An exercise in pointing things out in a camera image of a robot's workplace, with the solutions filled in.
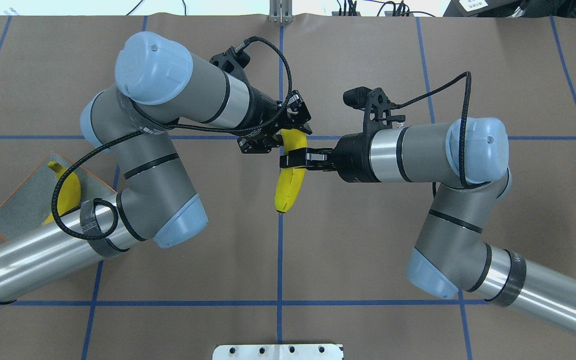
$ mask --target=electrical cable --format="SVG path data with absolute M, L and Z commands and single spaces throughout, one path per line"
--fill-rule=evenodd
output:
M 137 5 L 135 5 L 132 10 L 128 11 L 128 13 L 126 14 L 126 16 L 132 14 L 135 10 L 137 10 L 137 8 L 144 2 L 144 0 L 140 0 Z
M 286 70 L 286 77 L 288 78 L 288 92 L 287 92 L 286 98 L 283 101 L 283 104 L 281 104 L 281 107 L 279 107 L 279 109 L 277 109 L 277 112 L 275 112 L 274 116 L 272 116 L 272 118 L 270 118 L 267 121 L 262 121 L 258 125 L 254 125 L 254 126 L 242 128 L 242 129 L 236 129 L 236 128 L 218 129 L 215 127 L 186 125 L 186 124 L 182 124 L 182 123 L 174 123 L 174 124 L 173 123 L 166 123 L 166 124 L 162 124 L 161 126 L 168 129 L 168 130 L 188 129 L 188 130 L 197 130 L 200 132 L 212 132 L 212 133 L 249 133 L 249 132 L 254 132 L 254 130 L 259 130 L 259 129 L 265 128 L 266 126 L 270 126 L 270 125 L 276 123 L 277 120 L 279 120 L 279 116 L 281 116 L 281 114 L 283 114 L 283 112 L 285 112 L 286 109 L 288 109 L 288 103 L 290 101 L 290 98 L 292 98 L 293 75 L 290 71 L 290 66 L 288 66 L 288 60 L 286 60 L 286 57 L 284 56 L 282 51 L 279 50 L 279 48 L 277 48 L 273 43 L 271 43 L 270 41 L 268 41 L 265 38 L 262 38 L 259 36 L 251 36 L 251 37 L 245 39 L 243 41 L 244 46 L 240 49 L 240 51 L 247 48 L 250 44 L 256 43 L 256 42 L 264 43 L 265 45 L 269 46 L 272 50 L 274 50 L 274 52 L 277 53 L 277 55 L 279 55 L 279 58 L 281 59 L 281 62 L 283 63 L 283 66 Z M 155 120 L 151 116 L 149 116 L 148 114 L 146 114 L 146 112 L 144 112 L 143 110 L 141 110 L 139 108 L 139 106 L 137 105 L 137 103 L 135 103 L 135 101 L 133 101 L 131 99 L 130 102 L 132 103 L 135 110 L 137 110 L 137 112 L 139 112 L 139 114 L 141 116 L 144 116 L 149 121 L 155 122 Z M 132 139 L 134 137 L 138 137 L 142 134 L 143 134 L 143 132 L 141 132 L 141 131 L 135 131 L 135 132 L 131 132 L 127 135 L 124 135 L 122 137 L 119 137 L 117 139 L 114 139 L 110 142 L 105 143 L 105 144 L 95 148 L 91 152 L 87 153 L 86 155 L 84 155 L 82 158 L 80 158 L 76 162 L 74 162 L 62 174 L 62 176 L 59 178 L 59 180 L 57 180 L 57 185 L 55 185 L 54 191 L 52 192 L 52 198 L 50 201 L 50 212 L 52 214 L 52 217 L 54 218 L 55 224 L 57 225 L 58 228 L 60 228 L 60 230 L 62 230 L 64 233 L 66 233 L 67 235 L 69 235 L 73 238 L 87 240 L 87 241 L 96 241 L 96 240 L 105 239 L 105 238 L 109 237 L 110 234 L 112 234 L 115 231 L 115 229 L 117 228 L 117 225 L 119 224 L 119 213 L 117 212 L 117 207 L 112 205 L 112 203 L 110 203 L 106 200 L 102 200 L 102 199 L 95 199 L 94 205 L 102 205 L 104 207 L 109 208 L 110 211 L 112 212 L 112 224 L 110 225 L 110 228 L 108 228 L 108 230 L 106 230 L 104 233 L 99 234 L 99 235 L 86 235 L 86 234 L 83 234 L 81 232 L 71 230 L 71 228 L 68 228 L 66 226 L 66 224 L 64 224 L 64 221 L 62 221 L 62 216 L 59 215 L 59 212 L 57 210 L 57 202 L 59 199 L 59 193 L 62 191 L 62 186 L 64 186 L 64 182 L 66 182 L 66 179 L 72 173 L 74 173 L 74 171 L 78 167 L 82 166 L 82 164 L 87 162 L 90 158 L 94 157 L 94 155 L 97 155 L 98 153 L 101 153 L 103 150 L 109 149 L 112 146 L 116 146 L 117 144 L 128 141 L 129 139 Z
M 459 182 L 464 189 L 475 189 L 478 187 L 482 187 L 483 185 L 488 184 L 488 182 L 481 182 L 479 184 L 470 184 L 466 180 L 466 123 L 468 117 L 468 107 L 471 101 L 471 83 L 472 83 L 472 76 L 470 71 L 466 71 L 461 75 L 455 77 L 454 79 L 450 80 L 443 86 L 434 89 L 433 91 L 427 92 L 421 96 L 417 96 L 412 100 L 406 101 L 403 104 L 393 104 L 392 109 L 402 109 L 407 107 L 408 105 L 414 104 L 420 100 L 428 98 L 429 96 L 435 95 L 440 91 L 444 91 L 445 89 L 453 86 L 459 80 L 466 78 L 466 87 L 463 94 L 463 107 L 461 108 L 461 123 L 459 125 Z
M 379 16 L 382 13 L 382 10 L 388 4 L 392 4 L 392 12 L 393 13 L 395 12 L 395 8 L 397 7 L 397 4 L 394 1 L 386 1 L 386 2 L 381 3 L 381 7 L 379 8 L 379 11 L 377 11 L 377 16 Z
M 103 150 L 109 149 L 112 146 L 125 142 L 134 137 L 138 137 L 139 135 L 142 134 L 143 132 L 141 131 L 135 131 L 122 137 L 119 137 L 117 139 L 114 139 L 113 141 L 107 142 L 95 148 L 91 152 L 87 153 L 82 158 L 75 161 L 70 167 L 68 167 L 68 169 L 62 174 L 59 180 L 57 180 L 57 185 L 55 185 L 54 191 L 52 192 L 52 198 L 50 199 L 50 212 L 52 214 L 52 217 L 54 218 L 54 223 L 57 224 L 58 228 L 60 228 L 64 233 L 73 238 L 88 241 L 105 239 L 115 231 L 115 229 L 117 228 L 117 224 L 119 223 L 119 213 L 117 212 L 117 208 L 114 205 L 112 205 L 112 203 L 102 199 L 95 199 L 94 205 L 103 205 L 110 209 L 110 211 L 112 212 L 112 225 L 110 225 L 110 228 L 100 235 L 86 235 L 81 232 L 71 230 L 71 228 L 67 227 L 66 224 L 64 224 L 64 221 L 62 220 L 62 217 L 59 215 L 59 211 L 57 210 L 57 201 L 59 200 L 59 193 L 62 191 L 62 186 L 64 186 L 64 182 L 66 181 L 66 179 L 72 173 L 74 173 L 74 171 L 78 167 L 82 166 L 82 164 L 84 164 L 85 162 L 89 161 L 92 157 L 94 157 L 94 155 L 97 155 L 98 153 L 101 153 Z
M 434 16 L 434 14 L 427 13 L 425 11 L 406 11 L 404 13 L 401 13 L 400 16 L 407 16 L 408 14 L 426 14 L 428 16 L 432 16 L 433 18 L 437 18 L 437 16 Z

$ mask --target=white metal plate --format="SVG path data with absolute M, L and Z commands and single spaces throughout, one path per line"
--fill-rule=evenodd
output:
M 221 345 L 212 360 L 343 360 L 342 344 Z

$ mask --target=silver aluminum tube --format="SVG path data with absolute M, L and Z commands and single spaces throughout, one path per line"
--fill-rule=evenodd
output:
M 530 313 L 576 334 L 576 280 L 526 260 L 526 280 L 509 308 Z
M 530 260 L 524 261 L 526 274 L 523 284 L 512 283 L 513 280 L 508 280 L 511 269 L 509 253 L 491 246 L 490 267 L 473 294 L 496 304 L 494 299 L 505 287 L 519 285 L 519 295 L 508 308 L 521 310 L 576 334 L 576 280 Z
M 106 201 L 116 205 L 116 195 Z M 97 206 L 96 216 L 102 231 L 112 223 L 107 207 Z M 63 217 L 64 223 L 81 232 L 80 212 Z M 139 244 L 128 233 L 121 219 L 116 230 L 108 237 L 119 249 Z M 16 239 L 0 244 L 0 303 L 14 301 L 55 280 L 64 278 L 103 260 L 86 240 L 70 237 L 53 222 L 41 226 Z

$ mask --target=yellow banana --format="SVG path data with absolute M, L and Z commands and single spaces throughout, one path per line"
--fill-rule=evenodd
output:
M 57 180 L 59 180 L 64 173 L 66 173 L 66 168 L 62 166 L 57 161 L 48 162 L 48 167 L 55 172 Z M 68 210 L 77 207 L 82 200 L 82 184 L 80 184 L 80 178 L 78 178 L 76 173 L 71 173 L 66 181 L 63 182 L 61 191 L 59 192 L 59 198 L 57 199 L 57 212 L 59 215 L 63 215 Z M 55 221 L 53 214 L 48 215 L 46 221 L 43 225 L 46 225 L 52 221 Z
M 307 146 L 306 134 L 299 130 L 282 129 L 281 137 L 283 138 L 284 153 L 290 150 L 306 148 Z M 304 168 L 281 169 L 277 189 L 274 191 L 274 207 L 277 209 L 277 212 L 283 214 L 293 207 L 297 196 L 299 196 L 299 190 L 302 188 L 304 175 L 306 175 L 306 169 Z

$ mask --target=metal bracket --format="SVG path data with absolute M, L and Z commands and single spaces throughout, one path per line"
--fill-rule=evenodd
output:
M 293 0 L 270 0 L 271 23 L 288 25 L 293 22 Z
M 343 360 L 342 344 L 221 345 L 212 360 Z

